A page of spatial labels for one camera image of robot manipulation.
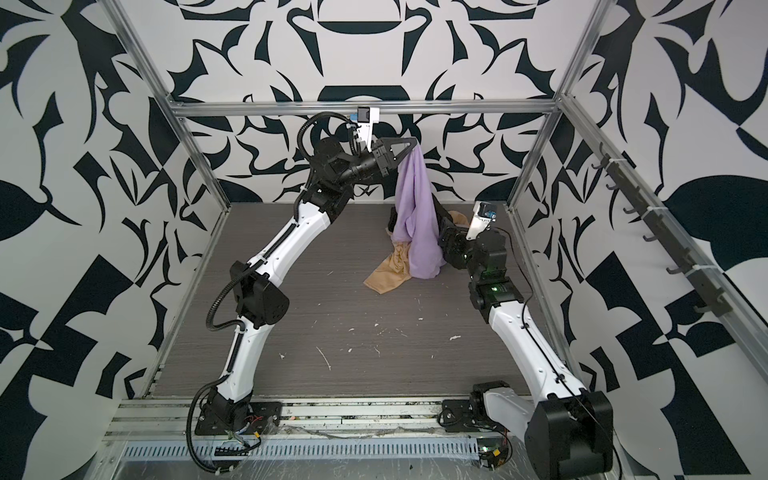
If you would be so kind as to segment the purple cloth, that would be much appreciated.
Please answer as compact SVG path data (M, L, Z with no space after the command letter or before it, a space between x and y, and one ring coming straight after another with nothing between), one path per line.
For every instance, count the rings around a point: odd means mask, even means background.
M395 209L397 221L392 240L409 244L410 275L422 280L435 278L444 260L438 245L432 183L419 144L398 166Z

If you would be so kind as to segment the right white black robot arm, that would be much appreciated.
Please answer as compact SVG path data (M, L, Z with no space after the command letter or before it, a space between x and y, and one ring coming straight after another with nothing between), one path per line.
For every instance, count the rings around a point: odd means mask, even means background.
M531 397L504 382L478 384L470 396L477 422L522 441L540 479L581 479L619 470L613 408L591 392L557 356L507 275L509 239L488 217L467 226L442 219L438 244L445 261L469 274L473 307L501 339Z

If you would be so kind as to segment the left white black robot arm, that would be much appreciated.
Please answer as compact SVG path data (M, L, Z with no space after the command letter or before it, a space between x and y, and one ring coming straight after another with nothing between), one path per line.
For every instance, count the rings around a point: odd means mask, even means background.
M255 256L230 267L230 280L210 306L210 331L235 329L221 377L201 388L203 414L230 430L246 425L255 371L273 326L290 301L280 286L306 248L341 214L354 186L380 180L418 145L413 137L381 138L352 155L332 137L319 140L307 155L308 183L293 205L291 219Z

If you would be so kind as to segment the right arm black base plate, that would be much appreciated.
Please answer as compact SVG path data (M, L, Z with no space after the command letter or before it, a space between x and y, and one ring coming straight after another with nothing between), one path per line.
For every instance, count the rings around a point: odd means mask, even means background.
M445 399L436 417L440 427L449 433L494 431L495 423L484 406L470 399Z

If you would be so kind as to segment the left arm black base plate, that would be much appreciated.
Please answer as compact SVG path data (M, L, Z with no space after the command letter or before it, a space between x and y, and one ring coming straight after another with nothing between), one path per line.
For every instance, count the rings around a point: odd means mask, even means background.
M265 434L280 425L281 402L250 402L234 406L205 403L194 426L198 436Z

